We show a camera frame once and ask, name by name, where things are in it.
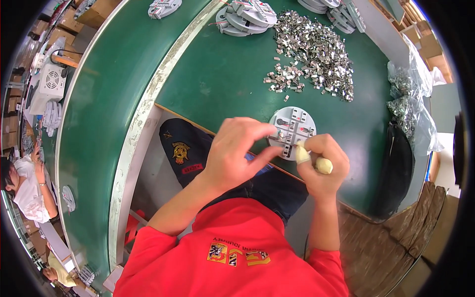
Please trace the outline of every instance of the embroidered badge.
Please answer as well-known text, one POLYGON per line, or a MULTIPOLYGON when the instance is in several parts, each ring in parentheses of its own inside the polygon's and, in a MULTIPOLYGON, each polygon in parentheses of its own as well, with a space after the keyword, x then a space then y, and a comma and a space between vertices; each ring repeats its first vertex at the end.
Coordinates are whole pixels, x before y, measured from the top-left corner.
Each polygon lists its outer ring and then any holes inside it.
POLYGON ((176 164, 183 164, 184 163, 183 159, 188 160, 188 157, 186 156, 186 154, 188 150, 190 149, 190 147, 184 144, 183 142, 174 142, 172 143, 172 145, 175 148, 175 150, 173 151, 172 158, 176 158, 175 159, 176 164))
POLYGON ((163 136, 165 136, 165 139, 169 139, 171 137, 171 134, 167 130, 167 132, 163 133, 163 136))

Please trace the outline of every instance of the white shirt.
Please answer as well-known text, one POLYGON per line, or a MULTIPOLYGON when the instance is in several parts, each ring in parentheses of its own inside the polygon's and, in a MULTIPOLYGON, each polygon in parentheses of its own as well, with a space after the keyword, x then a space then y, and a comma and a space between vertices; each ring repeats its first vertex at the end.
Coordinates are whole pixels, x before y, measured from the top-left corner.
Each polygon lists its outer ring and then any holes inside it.
MULTIPOLYGON (((37 221, 38 223, 46 223, 50 217, 45 207, 38 179, 36 179, 35 163, 31 160, 30 155, 27 155, 16 160, 13 165, 17 169, 19 176, 27 178, 21 184, 13 201, 18 205, 18 208, 20 208, 27 219, 37 221)), ((54 197, 53 191, 51 190, 51 179, 46 168, 45 181, 54 197)))

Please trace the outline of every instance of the curved table edge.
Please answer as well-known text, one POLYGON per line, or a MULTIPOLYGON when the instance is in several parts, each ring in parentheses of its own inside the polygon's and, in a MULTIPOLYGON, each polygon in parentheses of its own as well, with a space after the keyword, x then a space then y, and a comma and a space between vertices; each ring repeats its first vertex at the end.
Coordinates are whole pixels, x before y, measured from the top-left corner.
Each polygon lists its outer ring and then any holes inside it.
MULTIPOLYGON (((94 37, 92 38, 91 42, 87 46, 86 50, 84 51, 83 56, 81 57, 81 60, 79 61, 79 64, 76 68, 76 71, 74 72, 73 78, 71 80, 71 85, 69 86, 69 89, 67 90, 66 96, 64 97, 64 102, 63 102, 63 116, 62 118, 64 119, 64 115, 66 114, 67 107, 69 105, 69 99, 71 97, 71 94, 73 92, 74 86, 77 81, 77 77, 79 76, 79 73, 81 72, 82 67, 84 66, 84 63, 87 59, 87 56, 91 52, 92 48, 94 47, 95 43, 99 39, 99 37, 102 35, 102 33, 105 31, 109 23, 112 21, 112 19, 117 15, 117 13, 129 2, 129 0, 123 0, 117 7, 111 12, 111 14, 107 17, 107 19, 104 21, 102 26, 99 28, 99 30, 95 33, 94 37)), ((55 151, 55 184, 56 188, 58 190, 59 196, 61 196, 61 189, 59 188, 59 154, 60 154, 60 147, 61 147, 61 135, 63 132, 63 125, 64 125, 64 120, 61 121, 60 126, 57 131, 57 140, 56 140, 56 151, 55 151)), ((71 253, 71 259, 73 260, 74 266, 76 269, 79 271, 79 265, 77 263, 76 257, 74 256, 74 251, 71 249, 71 243, 69 241, 69 237, 66 231, 66 227, 64 225, 64 218, 63 218, 63 211, 61 209, 61 201, 58 201, 58 213, 59 213, 59 218, 61 221, 61 228, 63 229, 64 237, 66 239, 67 247, 71 253)))
POLYGON ((215 14, 222 5, 220 0, 211 0, 180 34, 157 67, 132 117, 119 156, 110 202, 108 248, 111 270, 123 260, 125 228, 141 167, 136 165, 142 164, 154 128, 162 113, 161 111, 152 112, 155 99, 188 45, 206 25, 210 16, 215 14))

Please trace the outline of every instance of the plastic bag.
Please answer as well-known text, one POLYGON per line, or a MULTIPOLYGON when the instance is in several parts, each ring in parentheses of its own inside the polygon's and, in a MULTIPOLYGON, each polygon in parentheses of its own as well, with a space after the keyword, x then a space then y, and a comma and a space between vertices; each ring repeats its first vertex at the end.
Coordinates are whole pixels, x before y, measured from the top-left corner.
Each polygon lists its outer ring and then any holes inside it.
POLYGON ((447 84, 447 82, 444 78, 444 75, 442 74, 442 71, 440 71, 439 68, 434 67, 434 69, 432 69, 430 74, 432 75, 432 79, 434 80, 434 86, 446 85, 447 84))
POLYGON ((434 79, 409 38, 402 38, 409 47, 409 68, 388 63, 389 93, 395 100, 387 102, 387 106, 411 143, 414 155, 440 152, 444 147, 437 139, 436 125, 423 101, 432 94, 434 79))
POLYGON ((51 45, 51 47, 46 51, 45 58, 43 59, 43 63, 41 64, 41 69, 46 64, 54 64, 51 62, 51 54, 57 49, 64 49, 64 45, 66 44, 66 37, 59 37, 56 41, 51 45))
POLYGON ((13 67, 29 69, 40 45, 38 41, 33 40, 30 36, 26 36, 18 50, 13 67))

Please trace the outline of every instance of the printed logo on shirt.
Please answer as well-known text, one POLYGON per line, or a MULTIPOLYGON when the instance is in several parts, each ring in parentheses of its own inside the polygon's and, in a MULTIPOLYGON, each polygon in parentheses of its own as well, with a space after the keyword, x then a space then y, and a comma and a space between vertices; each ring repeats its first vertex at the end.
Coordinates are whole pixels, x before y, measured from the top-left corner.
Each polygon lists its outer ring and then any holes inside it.
POLYGON ((251 250, 246 247, 241 246, 239 243, 235 243, 232 241, 224 240, 221 238, 214 238, 216 241, 222 241, 229 243, 231 246, 237 247, 238 249, 232 248, 229 250, 228 254, 228 246, 219 243, 219 242, 212 242, 211 247, 208 252, 207 260, 219 262, 219 263, 227 263, 232 267, 237 267, 239 261, 246 261, 248 266, 252 265, 259 265, 259 264, 267 264, 270 262, 270 256, 267 252, 260 251, 260 250, 251 250))
POLYGON ((188 157, 186 156, 187 153, 188 153, 188 150, 190 149, 189 146, 187 146, 185 143, 183 142, 173 142, 171 143, 172 146, 175 148, 173 150, 173 157, 172 158, 176 158, 175 159, 175 162, 176 164, 183 164, 184 163, 184 160, 183 159, 187 159, 188 160, 188 157))
POLYGON ((181 173, 182 174, 187 174, 187 173, 197 171, 197 170, 200 170, 200 169, 203 169, 203 165, 201 163, 200 164, 194 164, 194 165, 183 168, 181 170, 181 173))
POLYGON ((212 242, 209 248, 208 257, 206 260, 226 263, 228 255, 228 246, 219 242, 212 242))
POLYGON ((231 249, 231 250, 229 251, 228 264, 229 264, 230 266, 236 267, 236 266, 238 265, 238 261, 237 261, 238 253, 242 255, 242 251, 240 251, 240 250, 238 250, 238 249, 231 249))
POLYGON ((252 251, 246 253, 247 265, 267 264, 270 262, 269 254, 261 251, 252 251))

